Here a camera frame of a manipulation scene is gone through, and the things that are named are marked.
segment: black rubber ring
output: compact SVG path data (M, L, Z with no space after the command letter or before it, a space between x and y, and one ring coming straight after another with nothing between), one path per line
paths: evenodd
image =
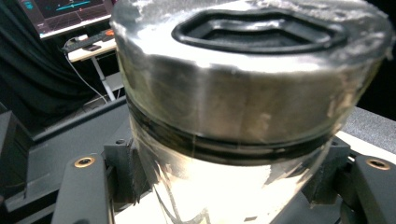
M315 139L298 143L237 144L203 138L182 132L165 123L153 121L129 99L128 106L132 119L140 126L140 129L162 145L192 158L220 164L253 166L288 161L309 154L325 144L332 136L327 133Z

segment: metal cylinder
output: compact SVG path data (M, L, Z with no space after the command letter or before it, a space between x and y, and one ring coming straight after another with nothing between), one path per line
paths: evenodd
M134 140L173 223L270 222L392 44L363 1L120 1L111 25Z

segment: monitor screen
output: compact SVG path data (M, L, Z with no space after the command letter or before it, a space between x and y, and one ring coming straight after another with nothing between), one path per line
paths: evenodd
M18 0L40 38L108 20L111 0Z

